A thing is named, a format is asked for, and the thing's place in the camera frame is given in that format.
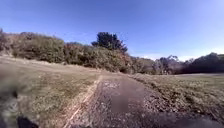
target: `tree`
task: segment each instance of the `tree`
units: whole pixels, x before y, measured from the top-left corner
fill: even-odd
[[[97,41],[92,42],[92,45],[95,47],[105,47],[109,50],[120,50],[126,52],[128,49],[123,44],[123,41],[120,41],[116,34],[110,34],[108,32],[99,32],[97,34]]]

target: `gravel path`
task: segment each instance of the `gravel path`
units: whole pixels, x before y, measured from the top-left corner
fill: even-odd
[[[221,128],[220,124],[173,107],[160,93],[126,77],[105,78],[70,128]]]

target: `bush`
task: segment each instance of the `bush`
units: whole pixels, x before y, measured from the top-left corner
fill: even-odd
[[[33,33],[21,33],[13,44],[13,55],[59,63],[64,60],[63,40]]]
[[[110,51],[102,47],[68,43],[64,47],[65,61],[85,67],[102,68],[112,72],[130,72],[131,59],[128,54]]]

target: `blue sky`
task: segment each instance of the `blue sky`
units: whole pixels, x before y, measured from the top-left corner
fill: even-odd
[[[0,27],[84,44],[111,32],[133,56],[184,60],[224,53],[224,0],[1,0]]]

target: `grass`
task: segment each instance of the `grass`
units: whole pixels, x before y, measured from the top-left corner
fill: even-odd
[[[160,92],[177,111],[207,115],[224,123],[224,74],[131,77]]]
[[[0,116],[9,127],[16,127],[18,116],[40,127],[63,127],[99,76],[96,70],[77,66],[3,57],[0,71]]]

